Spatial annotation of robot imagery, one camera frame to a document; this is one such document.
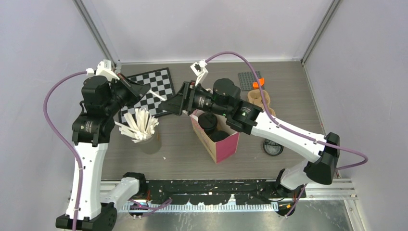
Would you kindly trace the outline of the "paper cakes gift bag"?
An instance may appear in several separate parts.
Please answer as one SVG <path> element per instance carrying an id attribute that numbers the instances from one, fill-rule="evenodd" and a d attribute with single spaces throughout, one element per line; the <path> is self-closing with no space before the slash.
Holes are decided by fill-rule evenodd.
<path id="1" fill-rule="evenodd" d="M 226 125 L 226 118 L 217 115 L 217 126 L 204 129 L 199 117 L 204 112 L 194 111 L 191 117 L 192 128 L 213 161 L 218 164 L 236 153 L 240 134 Z"/>

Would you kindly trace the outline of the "white paper straw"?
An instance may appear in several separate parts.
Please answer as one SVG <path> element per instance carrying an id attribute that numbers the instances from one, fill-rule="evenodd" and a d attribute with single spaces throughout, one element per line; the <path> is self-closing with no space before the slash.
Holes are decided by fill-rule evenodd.
<path id="1" fill-rule="evenodd" d="M 160 101 L 166 101 L 166 98 L 160 96 L 159 94 L 155 93 L 152 90 L 149 90 L 149 93 L 151 93 L 154 97 L 158 98 Z"/>

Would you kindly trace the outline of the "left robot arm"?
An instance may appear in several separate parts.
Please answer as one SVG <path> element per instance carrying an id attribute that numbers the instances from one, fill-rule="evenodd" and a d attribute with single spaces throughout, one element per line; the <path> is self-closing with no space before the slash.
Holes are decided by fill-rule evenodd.
<path id="1" fill-rule="evenodd" d="M 132 197 L 142 199 L 148 185 L 142 173 L 125 173 L 106 195 L 101 195 L 101 177 L 114 116 L 125 106 L 138 103 L 149 91 L 148 85 L 125 78 L 87 78 L 81 89 L 81 113 L 72 125 L 75 151 L 73 191 L 66 212 L 56 219 L 59 229 L 110 231 L 118 210 Z"/>

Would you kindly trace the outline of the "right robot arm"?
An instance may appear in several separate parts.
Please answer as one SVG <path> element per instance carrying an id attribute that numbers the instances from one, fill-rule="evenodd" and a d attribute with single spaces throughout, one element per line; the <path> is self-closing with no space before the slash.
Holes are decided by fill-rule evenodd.
<path id="1" fill-rule="evenodd" d="M 195 110 L 224 116 L 226 125 L 236 132 L 262 137 L 289 148 L 305 158 L 300 164 L 283 169 L 276 178 L 275 193 L 288 197 L 309 182 L 332 184 L 339 158 L 334 148 L 339 136 L 309 132 L 279 120 L 261 107 L 241 99 L 241 90 L 227 78 L 218 79 L 213 92 L 195 82 L 184 82 L 177 94 L 159 104 L 159 108 L 180 116 Z"/>

